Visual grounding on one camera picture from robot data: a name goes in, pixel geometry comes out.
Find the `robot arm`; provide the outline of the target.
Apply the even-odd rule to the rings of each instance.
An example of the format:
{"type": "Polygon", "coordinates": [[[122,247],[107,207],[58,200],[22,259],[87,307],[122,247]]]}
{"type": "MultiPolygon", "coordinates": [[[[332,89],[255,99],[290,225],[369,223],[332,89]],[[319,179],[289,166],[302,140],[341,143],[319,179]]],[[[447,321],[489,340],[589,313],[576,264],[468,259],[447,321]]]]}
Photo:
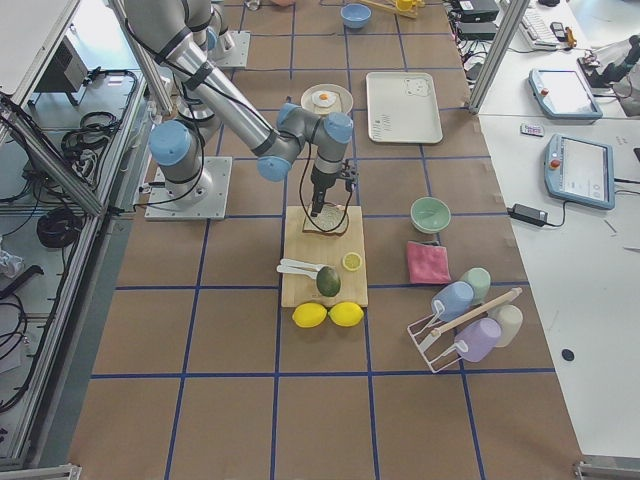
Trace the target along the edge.
{"type": "Polygon", "coordinates": [[[224,33],[223,15],[209,1],[144,1],[123,3],[129,34],[159,65],[169,67],[191,96],[204,103],[258,158],[260,174],[271,181],[286,178],[304,146],[317,147],[311,172],[311,215],[321,213],[326,193],[337,180],[351,192],[355,172],[344,162],[353,133],[351,117],[325,116],[298,105],[282,106],[272,127],[242,92],[209,60],[209,38],[224,33]]]}
{"type": "Polygon", "coordinates": [[[209,1],[209,19],[205,28],[196,34],[201,49],[212,60],[229,56],[235,48],[229,23],[224,12],[223,1],[209,1]]]}

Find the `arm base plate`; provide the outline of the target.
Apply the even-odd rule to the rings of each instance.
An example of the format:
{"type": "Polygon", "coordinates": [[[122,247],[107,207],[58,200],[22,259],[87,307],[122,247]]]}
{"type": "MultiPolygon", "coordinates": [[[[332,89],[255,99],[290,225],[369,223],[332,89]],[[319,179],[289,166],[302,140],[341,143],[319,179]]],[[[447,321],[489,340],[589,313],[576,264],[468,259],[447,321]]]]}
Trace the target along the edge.
{"type": "Polygon", "coordinates": [[[231,178],[231,157],[204,157],[201,174],[193,181],[174,184],[166,181],[160,167],[154,181],[162,186],[152,187],[144,217],[148,221],[223,220],[226,216],[228,189],[231,178]]]}
{"type": "Polygon", "coordinates": [[[221,69],[245,69],[248,63],[251,34],[249,31],[228,30],[216,39],[209,59],[221,69]]]}

